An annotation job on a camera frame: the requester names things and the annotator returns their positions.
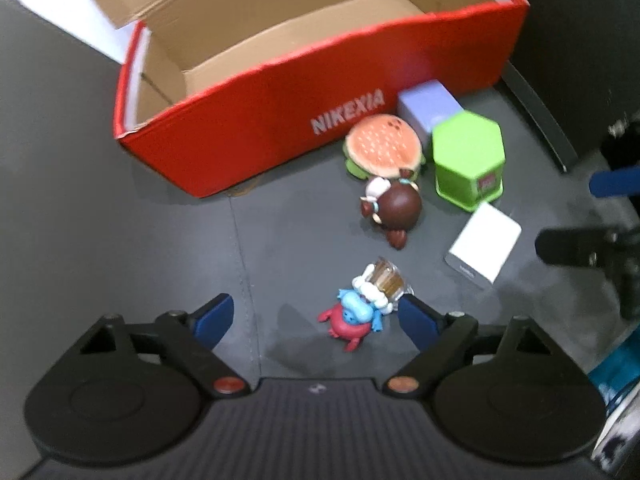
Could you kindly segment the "red blue crab figurine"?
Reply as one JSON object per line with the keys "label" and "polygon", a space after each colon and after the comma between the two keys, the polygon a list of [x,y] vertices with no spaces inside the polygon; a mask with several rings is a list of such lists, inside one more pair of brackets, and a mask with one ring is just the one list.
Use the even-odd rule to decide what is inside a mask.
{"label": "red blue crab figurine", "polygon": [[317,316],[329,335],[344,341],[344,351],[354,352],[370,333],[382,332],[384,318],[399,309],[399,300],[413,288],[398,266],[384,258],[370,262],[336,293],[335,304]]}

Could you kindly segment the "white power adapter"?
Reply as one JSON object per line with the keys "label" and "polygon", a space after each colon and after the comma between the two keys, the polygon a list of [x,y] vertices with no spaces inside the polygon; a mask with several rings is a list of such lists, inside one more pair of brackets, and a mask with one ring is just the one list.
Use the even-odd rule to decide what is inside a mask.
{"label": "white power adapter", "polygon": [[491,204],[482,203],[454,240],[445,262],[480,288],[495,284],[522,227]]}

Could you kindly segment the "brown round figurine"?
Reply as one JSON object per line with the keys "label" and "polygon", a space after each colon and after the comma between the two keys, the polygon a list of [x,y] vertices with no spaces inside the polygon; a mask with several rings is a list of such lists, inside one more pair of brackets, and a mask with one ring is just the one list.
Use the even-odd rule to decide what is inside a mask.
{"label": "brown round figurine", "polygon": [[406,246],[408,233],[422,212],[420,188],[413,180],[415,174],[404,168],[396,179],[374,177],[359,197],[360,214],[378,226],[387,243],[396,250]]}

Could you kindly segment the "green hexagonal container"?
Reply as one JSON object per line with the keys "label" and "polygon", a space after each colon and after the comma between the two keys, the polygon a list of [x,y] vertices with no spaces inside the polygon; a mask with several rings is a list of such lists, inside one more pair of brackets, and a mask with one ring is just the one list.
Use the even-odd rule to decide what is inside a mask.
{"label": "green hexagonal container", "polygon": [[462,110],[434,128],[432,148],[441,198],[473,212],[501,196],[506,152],[496,122]]}

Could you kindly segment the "plush hamburger toy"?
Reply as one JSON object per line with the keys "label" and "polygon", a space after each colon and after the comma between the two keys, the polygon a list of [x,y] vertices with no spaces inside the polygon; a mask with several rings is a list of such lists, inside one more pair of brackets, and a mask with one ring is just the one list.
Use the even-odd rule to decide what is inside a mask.
{"label": "plush hamburger toy", "polygon": [[416,180],[425,162],[422,143],[408,122],[390,114],[364,118],[343,144],[345,167],[355,178]]}

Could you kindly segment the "light purple suitcase toy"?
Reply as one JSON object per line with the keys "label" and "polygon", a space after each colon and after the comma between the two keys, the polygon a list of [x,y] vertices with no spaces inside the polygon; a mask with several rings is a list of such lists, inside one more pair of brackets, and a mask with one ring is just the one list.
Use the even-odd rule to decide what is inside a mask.
{"label": "light purple suitcase toy", "polygon": [[430,80],[398,94],[397,115],[418,135],[424,151],[431,147],[434,128],[463,107],[438,80]]}

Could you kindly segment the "red cardboard shoe box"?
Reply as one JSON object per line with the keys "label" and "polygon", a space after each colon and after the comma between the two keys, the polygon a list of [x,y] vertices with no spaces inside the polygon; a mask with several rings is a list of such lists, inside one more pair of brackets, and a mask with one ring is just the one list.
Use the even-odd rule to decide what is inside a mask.
{"label": "red cardboard shoe box", "polygon": [[94,0],[131,25],[114,139],[195,197],[341,139],[436,79],[492,86],[527,0]]}

